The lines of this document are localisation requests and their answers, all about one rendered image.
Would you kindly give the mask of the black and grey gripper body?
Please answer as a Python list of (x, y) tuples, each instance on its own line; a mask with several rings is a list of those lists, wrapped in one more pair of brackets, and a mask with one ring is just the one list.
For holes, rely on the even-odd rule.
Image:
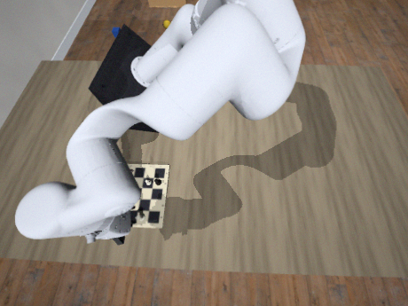
[(114, 216), (112, 222), (102, 231), (99, 232), (96, 239), (119, 238), (130, 233), (131, 221), (130, 210), (118, 216)]

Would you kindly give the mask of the black and cream chessboard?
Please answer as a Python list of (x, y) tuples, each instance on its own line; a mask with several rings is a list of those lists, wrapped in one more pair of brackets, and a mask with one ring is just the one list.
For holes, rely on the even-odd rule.
[[(141, 191), (140, 199), (134, 205), (136, 208), (130, 211), (131, 220), (137, 221), (133, 227), (163, 228), (169, 165), (128, 164), (128, 166), (132, 169), (132, 174)], [(146, 179), (151, 180), (152, 183), (147, 185)], [(161, 184), (157, 185), (154, 179), (160, 179)], [(135, 219), (141, 214), (145, 215), (144, 221)]]

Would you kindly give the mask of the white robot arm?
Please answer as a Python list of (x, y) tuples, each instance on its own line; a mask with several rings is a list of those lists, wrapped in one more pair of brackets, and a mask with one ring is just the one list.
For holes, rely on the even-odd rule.
[(67, 161), (77, 187), (48, 182), (32, 189), (17, 207), (17, 229), (31, 239), (82, 235), (96, 242), (141, 196), (117, 145), (131, 126), (143, 122), (183, 141), (228, 101), (246, 119), (264, 119), (289, 97), (304, 45), (293, 0), (185, 4), (131, 63), (146, 90), (97, 108), (70, 138)]

